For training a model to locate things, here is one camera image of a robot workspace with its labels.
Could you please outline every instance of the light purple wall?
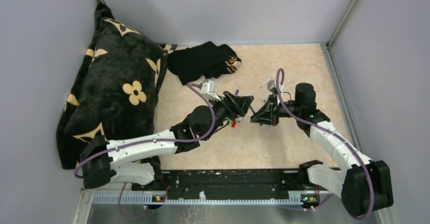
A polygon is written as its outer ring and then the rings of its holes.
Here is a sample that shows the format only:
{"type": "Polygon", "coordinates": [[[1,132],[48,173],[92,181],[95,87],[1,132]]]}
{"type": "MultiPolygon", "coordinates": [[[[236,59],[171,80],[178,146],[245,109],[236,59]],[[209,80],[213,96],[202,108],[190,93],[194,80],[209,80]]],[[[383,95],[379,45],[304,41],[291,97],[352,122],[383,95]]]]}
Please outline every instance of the light purple wall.
{"type": "Polygon", "coordinates": [[[351,0],[105,0],[159,42],[326,42],[351,0]]]}
{"type": "Polygon", "coordinates": [[[71,223],[82,181],[55,130],[94,30],[95,0],[0,0],[0,223],[71,223]]]}
{"type": "Polygon", "coordinates": [[[430,0],[361,0],[333,51],[367,153],[402,223],[429,223],[430,0]]]}

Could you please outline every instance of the pillow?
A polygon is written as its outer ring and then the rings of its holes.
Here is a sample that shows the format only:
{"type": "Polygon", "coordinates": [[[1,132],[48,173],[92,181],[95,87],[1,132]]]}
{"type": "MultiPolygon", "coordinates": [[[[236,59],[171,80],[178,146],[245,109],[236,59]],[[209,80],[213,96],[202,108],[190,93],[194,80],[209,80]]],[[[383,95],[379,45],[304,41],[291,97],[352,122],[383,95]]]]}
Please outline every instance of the pillow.
{"type": "Polygon", "coordinates": [[[97,6],[93,39],[57,128],[63,169],[74,169],[97,135],[110,140],[153,134],[167,56],[175,49],[115,20],[106,5],[97,6]]]}

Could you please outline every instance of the red wire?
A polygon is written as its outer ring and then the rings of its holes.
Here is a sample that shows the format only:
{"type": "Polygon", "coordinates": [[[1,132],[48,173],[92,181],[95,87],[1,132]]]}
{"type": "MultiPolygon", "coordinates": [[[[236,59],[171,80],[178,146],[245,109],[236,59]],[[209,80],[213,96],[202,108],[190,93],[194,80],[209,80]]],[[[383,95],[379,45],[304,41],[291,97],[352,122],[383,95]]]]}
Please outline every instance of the red wire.
{"type": "Polygon", "coordinates": [[[163,182],[164,185],[166,185],[166,196],[164,197],[164,200],[167,199],[167,193],[169,193],[169,186],[166,184],[166,182],[163,182]]]}

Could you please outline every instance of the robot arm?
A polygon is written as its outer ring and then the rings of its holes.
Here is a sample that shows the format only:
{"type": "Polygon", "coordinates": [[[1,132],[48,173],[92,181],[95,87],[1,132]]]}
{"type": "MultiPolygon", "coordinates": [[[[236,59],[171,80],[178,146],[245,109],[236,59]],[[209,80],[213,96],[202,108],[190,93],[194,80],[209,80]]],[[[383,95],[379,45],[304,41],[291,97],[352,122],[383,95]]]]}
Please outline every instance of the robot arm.
{"type": "MultiPolygon", "coordinates": [[[[279,103],[273,80],[268,84],[268,89],[272,94],[269,95],[263,107],[251,116],[251,123],[276,126],[280,117],[291,117],[279,103]]],[[[383,161],[373,161],[349,141],[341,140],[340,138],[344,137],[339,134],[330,119],[316,109],[315,98],[313,86],[300,83],[296,86],[295,100],[289,100],[285,105],[296,117],[332,132],[328,133],[316,126],[296,120],[298,127],[330,155],[340,171],[331,169],[318,160],[306,162],[299,166],[300,182],[305,186],[322,186],[338,196],[349,213],[354,216],[363,215],[370,205],[369,187],[362,165],[352,153],[355,151],[358,158],[365,164],[371,178],[374,192],[373,211],[393,205],[391,177],[387,164],[383,161]]]]}
{"type": "Polygon", "coordinates": [[[214,92],[213,81],[204,80],[199,86],[200,94],[209,100],[215,115],[214,127],[208,106],[198,106],[179,124],[168,130],[143,137],[124,140],[105,140],[95,137],[81,153],[84,187],[98,188],[108,182],[134,182],[146,185],[154,180],[154,168],[150,163],[134,163],[159,155],[171,155],[193,150],[200,146],[196,141],[208,140],[227,118],[244,117],[253,101],[252,96],[235,96],[228,91],[224,96],[214,92]]]}

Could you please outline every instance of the black fabric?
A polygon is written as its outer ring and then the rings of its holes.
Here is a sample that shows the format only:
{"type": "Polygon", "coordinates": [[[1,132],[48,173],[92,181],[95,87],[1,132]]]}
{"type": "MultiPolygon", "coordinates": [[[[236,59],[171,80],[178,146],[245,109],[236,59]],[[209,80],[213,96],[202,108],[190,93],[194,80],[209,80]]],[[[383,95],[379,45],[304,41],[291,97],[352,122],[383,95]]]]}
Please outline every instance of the black fabric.
{"type": "Polygon", "coordinates": [[[95,10],[95,32],[58,123],[57,148],[64,169],[96,135],[128,139],[152,134],[167,55],[176,45],[157,44],[115,20],[110,9],[95,10]]]}
{"type": "Polygon", "coordinates": [[[207,42],[200,46],[174,51],[168,58],[168,69],[177,75],[183,85],[222,74],[234,73],[241,63],[240,58],[226,44],[216,46],[207,42]]]}

